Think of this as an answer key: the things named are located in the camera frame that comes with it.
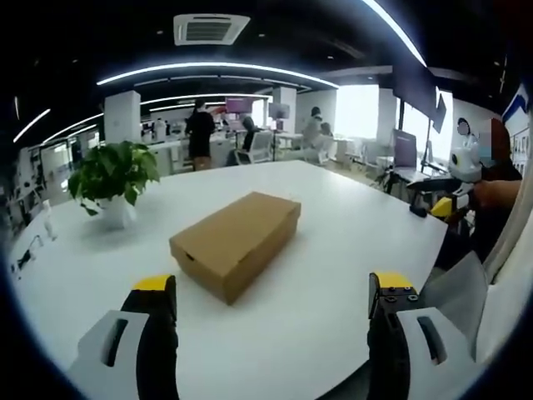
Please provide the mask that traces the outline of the person's right hand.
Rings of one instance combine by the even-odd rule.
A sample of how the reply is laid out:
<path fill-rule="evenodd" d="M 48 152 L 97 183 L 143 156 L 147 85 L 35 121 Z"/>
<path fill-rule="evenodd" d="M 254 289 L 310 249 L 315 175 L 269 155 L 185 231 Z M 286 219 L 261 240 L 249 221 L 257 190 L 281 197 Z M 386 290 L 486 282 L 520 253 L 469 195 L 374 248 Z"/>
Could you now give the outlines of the person's right hand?
<path fill-rule="evenodd" d="M 473 194 L 480 208 L 493 208 L 499 204 L 497 181 L 479 181 L 473 188 Z"/>

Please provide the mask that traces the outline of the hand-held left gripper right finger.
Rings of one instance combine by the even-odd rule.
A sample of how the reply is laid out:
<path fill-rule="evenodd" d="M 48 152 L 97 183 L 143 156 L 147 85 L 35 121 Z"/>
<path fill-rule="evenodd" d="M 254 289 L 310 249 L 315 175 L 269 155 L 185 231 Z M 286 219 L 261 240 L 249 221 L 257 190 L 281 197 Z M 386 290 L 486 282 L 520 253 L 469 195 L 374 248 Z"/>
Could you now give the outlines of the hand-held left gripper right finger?
<path fill-rule="evenodd" d="M 458 399 L 482 364 L 473 342 L 397 272 L 369 275 L 369 399 Z"/>

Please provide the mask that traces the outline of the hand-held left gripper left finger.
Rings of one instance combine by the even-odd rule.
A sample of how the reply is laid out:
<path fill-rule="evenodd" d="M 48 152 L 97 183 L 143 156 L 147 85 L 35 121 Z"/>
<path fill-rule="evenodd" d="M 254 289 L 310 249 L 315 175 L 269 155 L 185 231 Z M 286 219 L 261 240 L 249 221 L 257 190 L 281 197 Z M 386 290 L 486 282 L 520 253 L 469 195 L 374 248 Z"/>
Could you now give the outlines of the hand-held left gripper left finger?
<path fill-rule="evenodd" d="M 86 399 L 178 399 L 176 277 L 138 282 L 79 340 L 68 378 Z"/>

